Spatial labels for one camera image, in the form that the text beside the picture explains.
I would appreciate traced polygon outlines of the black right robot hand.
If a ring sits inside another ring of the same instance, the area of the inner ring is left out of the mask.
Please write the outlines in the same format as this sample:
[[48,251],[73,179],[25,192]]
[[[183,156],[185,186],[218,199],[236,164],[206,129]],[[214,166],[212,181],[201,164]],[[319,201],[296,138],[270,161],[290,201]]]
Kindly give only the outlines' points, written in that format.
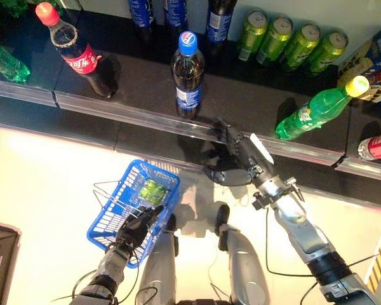
[[223,170],[219,166],[204,166],[203,173],[211,181],[231,187],[253,184],[258,189],[276,184],[278,174],[264,146],[257,146],[250,137],[223,118],[215,121],[215,133],[224,142],[237,167]]

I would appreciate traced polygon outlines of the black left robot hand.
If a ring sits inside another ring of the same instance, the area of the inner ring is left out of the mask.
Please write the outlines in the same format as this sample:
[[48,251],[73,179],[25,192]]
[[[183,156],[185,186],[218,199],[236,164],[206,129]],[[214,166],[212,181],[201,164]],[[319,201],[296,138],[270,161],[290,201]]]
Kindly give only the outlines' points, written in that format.
[[163,206],[156,208],[141,206],[124,221],[116,235],[114,246],[129,253],[131,257],[134,249],[138,248],[147,236],[148,229],[155,223]]

